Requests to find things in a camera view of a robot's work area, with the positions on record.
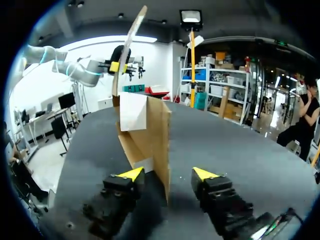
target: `white wall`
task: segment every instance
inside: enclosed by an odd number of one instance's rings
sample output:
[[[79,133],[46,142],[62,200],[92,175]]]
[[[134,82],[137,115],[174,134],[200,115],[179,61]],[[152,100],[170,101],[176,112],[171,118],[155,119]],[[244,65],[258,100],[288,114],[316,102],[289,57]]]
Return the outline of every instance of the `white wall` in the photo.
[[[187,48],[181,44],[171,42],[168,45],[167,49],[167,70],[168,70],[168,86],[170,89],[170,98],[173,101],[173,98],[177,95],[178,88],[181,83],[181,63],[180,57],[185,57]]]
[[[123,43],[121,42],[108,42],[95,44],[90,46],[84,46],[77,48],[68,53],[65,61],[76,61],[79,57],[86,57],[88,55],[100,56],[105,59],[110,59],[114,49]],[[168,45],[162,43],[140,43],[133,42],[131,44],[131,56],[143,56],[144,66],[146,72],[143,73],[143,78],[138,78],[138,73],[135,73],[132,77],[132,81],[129,80],[129,76],[124,74],[119,79],[119,89],[126,85],[139,85],[145,84],[146,87],[152,85],[165,85],[170,88],[170,82],[168,79]],[[81,61],[81,64],[85,67],[89,60]],[[36,107],[36,111],[40,111],[41,102],[49,99],[59,93],[67,94],[71,92],[71,82],[68,77],[61,73],[52,72],[54,62],[47,62],[39,65],[35,70],[31,71],[25,76],[13,89],[10,96],[10,117],[12,122],[12,130],[16,132],[17,126],[14,123],[15,107],[18,109],[31,109]],[[98,101],[111,97],[112,91],[112,79],[113,77],[105,74],[100,79],[96,87],[85,87],[85,96],[90,112],[98,110]],[[43,126],[44,130],[50,131],[51,126],[48,122]]]

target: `white storage box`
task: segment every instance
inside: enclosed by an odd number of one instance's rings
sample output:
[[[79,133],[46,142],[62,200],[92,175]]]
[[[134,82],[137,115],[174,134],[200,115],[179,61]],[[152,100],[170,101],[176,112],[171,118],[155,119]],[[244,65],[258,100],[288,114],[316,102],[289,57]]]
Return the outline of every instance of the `white storage box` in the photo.
[[[224,88],[222,86],[211,85],[211,94],[222,96]]]
[[[230,88],[229,98],[234,99],[236,93],[237,93],[237,90],[236,90],[236,89]]]
[[[226,76],[226,80],[228,84],[237,84],[237,78],[234,76]]]
[[[181,92],[182,93],[189,93],[190,92],[190,84],[181,85]]]

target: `floor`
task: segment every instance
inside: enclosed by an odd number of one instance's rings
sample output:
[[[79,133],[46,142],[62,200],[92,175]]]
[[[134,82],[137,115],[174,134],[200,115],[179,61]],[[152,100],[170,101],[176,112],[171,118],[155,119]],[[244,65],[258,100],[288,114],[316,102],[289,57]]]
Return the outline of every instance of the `floor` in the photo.
[[[278,107],[270,114],[261,113],[260,118],[253,120],[252,127],[265,138],[276,141],[279,133],[287,129],[289,124],[284,124],[282,110]]]
[[[67,136],[63,141],[68,148]],[[33,171],[32,177],[43,191],[48,192],[51,189],[56,193],[66,157],[60,156],[60,153],[65,152],[65,148],[61,140],[55,139],[54,135],[38,140],[38,146],[39,149],[27,166]]]
[[[299,117],[294,116],[292,123],[299,119]],[[278,135],[289,127],[289,123],[284,124],[284,117],[282,116],[282,110],[280,107],[276,108],[270,114],[261,113],[260,118],[255,118],[252,123],[252,128],[258,131],[265,138],[277,141]],[[294,151],[297,145],[295,142],[290,142],[287,145],[289,151]],[[311,162],[316,155],[317,149],[310,148],[309,161]],[[317,163],[316,168],[320,170],[320,162]]]

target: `cardboard flap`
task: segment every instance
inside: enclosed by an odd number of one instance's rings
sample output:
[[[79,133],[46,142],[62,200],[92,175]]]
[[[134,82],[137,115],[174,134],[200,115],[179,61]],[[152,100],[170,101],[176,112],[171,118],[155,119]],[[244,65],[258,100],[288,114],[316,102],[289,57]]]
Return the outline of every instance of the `cardboard flap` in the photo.
[[[147,130],[152,145],[153,170],[164,186],[165,197],[169,201],[169,130],[171,112],[160,99],[148,97]]]
[[[120,93],[121,131],[147,128],[147,96],[131,92]]]
[[[120,102],[119,97],[113,97],[113,106],[118,115]],[[142,165],[153,168],[163,184],[167,202],[170,191],[170,117],[171,111],[163,101],[147,97],[146,129],[121,131],[121,123],[116,124],[119,140],[131,167]]]
[[[146,157],[141,153],[130,134],[126,131],[120,130],[120,125],[116,123],[116,129],[118,131],[118,138],[124,150],[124,153],[132,168],[135,168],[135,163],[140,162]]]

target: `desk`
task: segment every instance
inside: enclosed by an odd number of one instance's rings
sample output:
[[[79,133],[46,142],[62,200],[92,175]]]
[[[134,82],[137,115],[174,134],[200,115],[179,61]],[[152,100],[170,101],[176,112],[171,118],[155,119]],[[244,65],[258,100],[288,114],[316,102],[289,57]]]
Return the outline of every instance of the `desk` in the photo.
[[[194,166],[226,174],[240,196],[253,203],[256,217],[264,212],[276,217],[288,207],[302,218],[308,214],[318,193],[310,165],[252,130],[208,112],[166,104],[172,110],[169,207],[163,207],[159,180],[153,172],[146,174],[145,192],[115,239],[142,240],[150,230],[151,240],[221,240],[192,191]],[[40,228],[55,229],[60,238],[70,240],[96,239],[88,233],[82,206],[100,194],[105,177],[131,169],[118,140],[116,121],[112,108],[83,119],[65,158],[54,208],[41,220]],[[68,222],[74,223],[74,230],[66,228]],[[282,231],[283,239],[290,238],[289,229],[290,225]]]
[[[65,113],[67,110],[68,110],[68,108],[53,110],[53,111],[46,113],[44,115],[31,118],[29,120],[29,122],[24,125],[24,126],[28,126],[32,140],[35,145],[38,145],[37,136],[36,136],[36,123],[44,121],[44,120],[49,120],[49,119],[55,118],[56,116]],[[46,134],[43,131],[41,134],[42,134],[42,137],[45,139]]]

